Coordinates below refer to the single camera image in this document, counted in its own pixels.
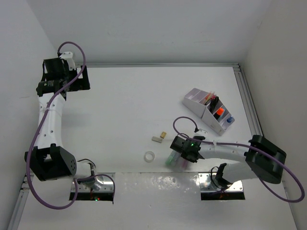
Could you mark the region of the purple highlighter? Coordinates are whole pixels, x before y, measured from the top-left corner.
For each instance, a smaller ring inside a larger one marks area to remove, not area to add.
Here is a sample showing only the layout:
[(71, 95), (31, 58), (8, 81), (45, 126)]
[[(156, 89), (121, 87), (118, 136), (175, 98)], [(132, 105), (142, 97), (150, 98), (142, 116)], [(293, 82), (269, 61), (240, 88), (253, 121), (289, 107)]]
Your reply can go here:
[(183, 162), (182, 162), (182, 168), (185, 170), (186, 168), (187, 168), (187, 166), (189, 165), (189, 161), (187, 161), (187, 160), (183, 160)]

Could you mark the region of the green highlighter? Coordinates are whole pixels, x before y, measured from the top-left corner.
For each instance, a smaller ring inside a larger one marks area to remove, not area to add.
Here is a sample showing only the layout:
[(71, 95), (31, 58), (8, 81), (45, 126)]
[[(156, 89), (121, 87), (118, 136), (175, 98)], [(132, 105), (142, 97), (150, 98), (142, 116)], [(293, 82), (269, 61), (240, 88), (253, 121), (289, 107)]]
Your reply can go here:
[(166, 159), (165, 164), (167, 166), (174, 165), (179, 156), (180, 154), (178, 152), (172, 151), (170, 155), (168, 156), (168, 158)]

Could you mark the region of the tan eraser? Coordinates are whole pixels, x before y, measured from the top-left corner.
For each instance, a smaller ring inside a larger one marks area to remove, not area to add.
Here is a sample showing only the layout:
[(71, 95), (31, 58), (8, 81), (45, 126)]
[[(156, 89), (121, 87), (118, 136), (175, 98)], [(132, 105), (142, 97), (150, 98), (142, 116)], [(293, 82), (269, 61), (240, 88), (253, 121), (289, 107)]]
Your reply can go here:
[(167, 133), (163, 131), (163, 132), (161, 133), (161, 135), (160, 135), (160, 138), (164, 139), (164, 138), (166, 137), (166, 135), (167, 135)]

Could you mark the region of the grey eraser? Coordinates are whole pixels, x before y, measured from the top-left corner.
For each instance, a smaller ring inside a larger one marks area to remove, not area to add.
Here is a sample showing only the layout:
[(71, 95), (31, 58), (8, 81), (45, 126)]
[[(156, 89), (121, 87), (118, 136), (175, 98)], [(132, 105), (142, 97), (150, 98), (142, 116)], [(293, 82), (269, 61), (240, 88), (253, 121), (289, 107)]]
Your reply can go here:
[(157, 142), (157, 143), (162, 143), (162, 142), (163, 142), (163, 139), (160, 138), (160, 137), (155, 137), (155, 136), (153, 136), (153, 137), (152, 137), (152, 141)]

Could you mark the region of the clear tape roll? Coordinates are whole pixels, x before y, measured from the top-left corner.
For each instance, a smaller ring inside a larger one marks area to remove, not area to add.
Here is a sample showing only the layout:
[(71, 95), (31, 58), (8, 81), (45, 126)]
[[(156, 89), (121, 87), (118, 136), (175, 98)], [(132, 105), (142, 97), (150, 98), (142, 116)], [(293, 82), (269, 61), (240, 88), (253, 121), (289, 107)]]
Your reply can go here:
[(152, 152), (152, 151), (147, 151), (145, 154), (144, 154), (144, 161), (147, 162), (147, 163), (151, 163), (153, 162), (155, 159), (155, 154)]

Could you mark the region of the black orange highlighter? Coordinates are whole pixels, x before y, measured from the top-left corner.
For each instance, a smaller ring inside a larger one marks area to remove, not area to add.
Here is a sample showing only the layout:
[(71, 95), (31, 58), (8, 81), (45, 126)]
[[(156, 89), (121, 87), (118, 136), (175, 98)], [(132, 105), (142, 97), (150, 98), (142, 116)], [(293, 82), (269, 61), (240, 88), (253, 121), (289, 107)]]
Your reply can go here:
[(222, 107), (220, 107), (220, 108), (215, 112), (214, 118), (215, 118), (216, 120), (219, 120), (219, 119), (223, 116), (224, 113), (225, 113), (225, 109), (222, 108)]

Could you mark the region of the small black scissors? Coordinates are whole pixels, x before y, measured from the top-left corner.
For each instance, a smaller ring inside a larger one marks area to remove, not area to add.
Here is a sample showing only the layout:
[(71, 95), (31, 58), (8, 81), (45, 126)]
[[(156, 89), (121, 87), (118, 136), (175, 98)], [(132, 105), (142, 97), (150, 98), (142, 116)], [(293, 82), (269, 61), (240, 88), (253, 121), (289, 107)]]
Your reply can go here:
[(219, 97), (218, 96), (215, 96), (213, 99), (211, 99), (211, 102), (210, 102), (210, 105), (209, 105), (209, 111), (211, 114), (213, 114), (213, 111), (216, 107), (216, 105), (218, 104), (219, 102)]

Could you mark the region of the orange pastel highlighter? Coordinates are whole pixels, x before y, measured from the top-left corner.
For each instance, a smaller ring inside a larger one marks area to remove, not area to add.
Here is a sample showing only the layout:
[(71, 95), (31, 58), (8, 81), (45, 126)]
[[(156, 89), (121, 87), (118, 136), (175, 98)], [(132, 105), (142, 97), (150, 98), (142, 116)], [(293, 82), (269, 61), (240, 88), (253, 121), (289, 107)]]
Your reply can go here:
[(177, 161), (176, 161), (176, 166), (177, 167), (181, 167), (182, 166), (182, 160), (183, 160), (182, 157), (179, 156)]

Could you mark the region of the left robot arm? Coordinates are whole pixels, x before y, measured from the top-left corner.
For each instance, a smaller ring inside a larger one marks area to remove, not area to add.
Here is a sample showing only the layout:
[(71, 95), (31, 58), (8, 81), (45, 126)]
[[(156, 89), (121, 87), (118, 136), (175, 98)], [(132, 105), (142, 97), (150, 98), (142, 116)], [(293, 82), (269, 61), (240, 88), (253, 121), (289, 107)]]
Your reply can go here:
[(89, 90), (87, 70), (60, 94), (55, 93), (77, 76), (72, 52), (43, 61), (43, 76), (36, 89), (39, 101), (39, 119), (47, 117), (39, 131), (30, 158), (30, 169), (40, 181), (60, 178), (86, 178), (91, 176), (93, 163), (78, 162), (64, 149), (61, 139), (62, 111), (68, 92)]

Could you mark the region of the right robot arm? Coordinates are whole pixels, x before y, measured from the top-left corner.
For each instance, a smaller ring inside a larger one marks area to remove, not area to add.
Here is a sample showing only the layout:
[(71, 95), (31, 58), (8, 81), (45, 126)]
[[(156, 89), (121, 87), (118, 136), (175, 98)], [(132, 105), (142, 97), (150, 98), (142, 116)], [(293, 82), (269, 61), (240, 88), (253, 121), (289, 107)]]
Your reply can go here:
[(286, 153), (266, 138), (254, 135), (247, 143), (206, 141), (204, 136), (195, 135), (183, 139), (176, 136), (170, 148), (189, 162), (202, 159), (222, 159), (234, 163), (218, 166), (215, 181), (225, 188), (239, 180), (259, 178), (263, 182), (279, 184), (282, 179)]

